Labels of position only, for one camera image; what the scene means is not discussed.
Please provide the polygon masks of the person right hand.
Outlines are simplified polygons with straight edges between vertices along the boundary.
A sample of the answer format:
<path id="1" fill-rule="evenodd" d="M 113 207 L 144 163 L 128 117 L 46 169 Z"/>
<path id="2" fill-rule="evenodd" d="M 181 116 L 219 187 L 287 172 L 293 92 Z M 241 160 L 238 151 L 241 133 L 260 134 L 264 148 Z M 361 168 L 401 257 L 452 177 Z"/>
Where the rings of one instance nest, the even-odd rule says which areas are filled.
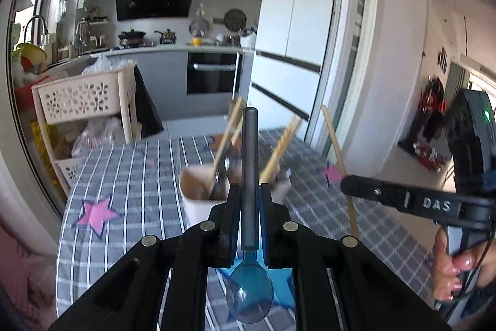
<path id="1" fill-rule="evenodd" d="M 452 293 L 459 292 L 463 287 L 459 275 L 471 271 L 481 260 L 485 249 L 487 253 L 480 264 L 477 286 L 482 288 L 495 281 L 495 240 L 488 248 L 487 243 L 481 243 L 457 256 L 448 255 L 446 247 L 445 231 L 439 229 L 433 246 L 431 267 L 431 294 L 437 301 L 448 302 L 453 299 Z"/>

